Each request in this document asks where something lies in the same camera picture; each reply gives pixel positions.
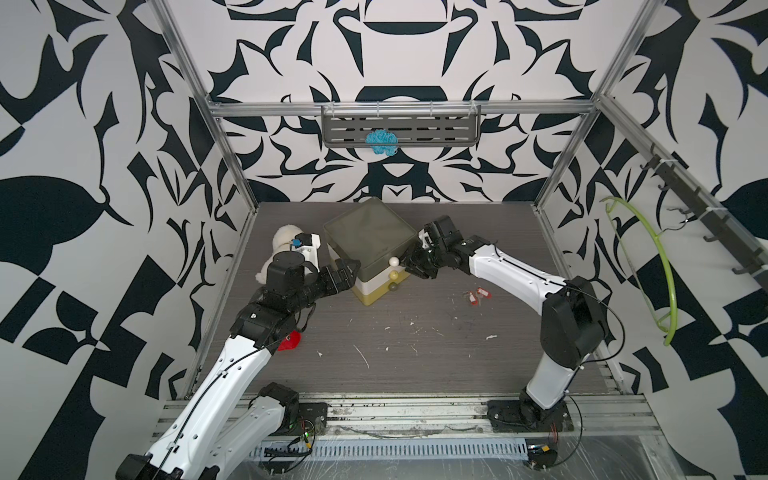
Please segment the grey-yellow mini drawer cabinet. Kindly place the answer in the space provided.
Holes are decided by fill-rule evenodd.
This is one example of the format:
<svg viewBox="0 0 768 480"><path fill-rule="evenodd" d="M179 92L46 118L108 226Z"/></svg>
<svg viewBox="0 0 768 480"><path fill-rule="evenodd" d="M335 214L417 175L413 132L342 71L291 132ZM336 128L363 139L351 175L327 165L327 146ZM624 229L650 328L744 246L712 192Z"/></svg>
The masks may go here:
<svg viewBox="0 0 768 480"><path fill-rule="evenodd" d="M400 264L389 265L418 238L417 231L378 198L365 200L323 226L332 259L358 260L353 293L370 306L409 277Z"/></svg>

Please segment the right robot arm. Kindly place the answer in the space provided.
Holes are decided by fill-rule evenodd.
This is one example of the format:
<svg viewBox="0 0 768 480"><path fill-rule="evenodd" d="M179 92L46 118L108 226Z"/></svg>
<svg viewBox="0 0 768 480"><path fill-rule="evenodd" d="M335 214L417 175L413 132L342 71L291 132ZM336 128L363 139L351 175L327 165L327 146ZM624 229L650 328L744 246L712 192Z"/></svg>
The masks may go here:
<svg viewBox="0 0 768 480"><path fill-rule="evenodd" d="M562 417L573 379L609 333L606 313L589 281L546 273L480 236L465 238L448 216L426 224L399 264L422 279L435 279L442 268L460 270L503 289L539 314L542 357L520 393L517 418L492 420L538 430Z"/></svg>

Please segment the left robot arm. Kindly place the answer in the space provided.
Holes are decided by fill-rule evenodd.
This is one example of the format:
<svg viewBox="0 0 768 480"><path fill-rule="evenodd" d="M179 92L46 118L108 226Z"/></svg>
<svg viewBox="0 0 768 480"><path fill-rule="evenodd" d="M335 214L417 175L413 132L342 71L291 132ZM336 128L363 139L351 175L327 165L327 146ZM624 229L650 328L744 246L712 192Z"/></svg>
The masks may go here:
<svg viewBox="0 0 768 480"><path fill-rule="evenodd" d="M360 263L337 259L317 267L299 251L277 253L266 283L238 313L230 336L181 414L143 454L129 454L118 479L226 479L268 436L298 424L299 395L270 383L234 423L228 420L303 310L351 289Z"/></svg>

